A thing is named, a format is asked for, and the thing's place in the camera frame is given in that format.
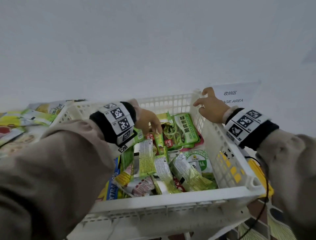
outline blue and yellow package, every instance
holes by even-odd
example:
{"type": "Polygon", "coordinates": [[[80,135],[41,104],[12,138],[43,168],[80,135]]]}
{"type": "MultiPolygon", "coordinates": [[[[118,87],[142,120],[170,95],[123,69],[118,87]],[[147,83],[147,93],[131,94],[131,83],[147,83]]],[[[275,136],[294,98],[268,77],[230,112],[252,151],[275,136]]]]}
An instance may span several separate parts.
{"type": "Polygon", "coordinates": [[[114,159],[115,162],[115,170],[111,178],[107,181],[105,187],[100,192],[96,202],[121,199],[123,198],[123,192],[116,185],[112,183],[113,179],[120,174],[119,162],[120,157],[114,159]]]}

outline sign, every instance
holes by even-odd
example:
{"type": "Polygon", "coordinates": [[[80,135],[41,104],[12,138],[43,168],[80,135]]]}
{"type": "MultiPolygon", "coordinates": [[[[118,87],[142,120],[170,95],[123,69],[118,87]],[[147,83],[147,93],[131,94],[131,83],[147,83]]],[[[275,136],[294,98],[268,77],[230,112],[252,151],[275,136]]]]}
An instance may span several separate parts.
{"type": "Polygon", "coordinates": [[[248,107],[261,81],[212,86],[215,96],[228,106],[248,107]]]}

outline brown jacket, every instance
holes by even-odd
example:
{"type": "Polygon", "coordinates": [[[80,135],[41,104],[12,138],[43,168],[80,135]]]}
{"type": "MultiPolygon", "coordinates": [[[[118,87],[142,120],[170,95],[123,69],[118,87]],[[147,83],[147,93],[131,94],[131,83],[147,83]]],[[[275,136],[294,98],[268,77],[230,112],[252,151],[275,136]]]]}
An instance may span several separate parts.
{"type": "MultiPolygon", "coordinates": [[[[316,141],[272,132],[258,154],[299,240],[315,234],[316,141]]],[[[64,239],[89,212],[114,170],[91,120],[56,125],[43,139],[0,161],[0,239],[64,239]]]]}

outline person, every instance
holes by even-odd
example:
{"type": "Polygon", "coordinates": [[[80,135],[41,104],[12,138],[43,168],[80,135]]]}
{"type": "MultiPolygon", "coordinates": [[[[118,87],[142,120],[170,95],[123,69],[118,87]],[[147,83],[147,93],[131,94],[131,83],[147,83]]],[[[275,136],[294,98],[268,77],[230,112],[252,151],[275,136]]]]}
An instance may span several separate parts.
{"type": "MultiPolygon", "coordinates": [[[[213,123],[226,123],[243,109],[203,90],[193,106],[213,123]]],[[[162,132],[157,116],[135,101],[124,105],[144,134],[149,123],[162,132]]],[[[110,147],[116,136],[104,114],[51,127],[42,139],[0,161],[1,239],[64,239],[89,212],[114,171],[110,147]]],[[[239,146],[257,151],[269,169],[275,198],[298,240],[315,234],[316,141],[265,121],[239,146]]]]}

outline white plastic basket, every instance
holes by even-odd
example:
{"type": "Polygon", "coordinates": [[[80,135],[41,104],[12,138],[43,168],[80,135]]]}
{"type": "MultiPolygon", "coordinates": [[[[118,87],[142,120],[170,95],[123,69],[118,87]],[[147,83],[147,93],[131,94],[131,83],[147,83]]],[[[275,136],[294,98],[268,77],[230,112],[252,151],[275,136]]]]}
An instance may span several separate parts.
{"type": "MultiPolygon", "coordinates": [[[[151,239],[204,229],[209,229],[211,237],[249,217],[246,205],[265,193],[265,189],[238,147],[225,136],[223,126],[205,120],[198,108],[192,106],[199,97],[201,92],[196,90],[192,94],[138,99],[138,103],[156,114],[167,111],[171,115],[191,114],[204,138],[219,189],[97,202],[69,239],[151,239]],[[226,153],[228,159],[225,160],[220,151],[226,153]]],[[[68,105],[51,126],[73,119],[88,119],[102,105],[104,102],[68,105]]]]}

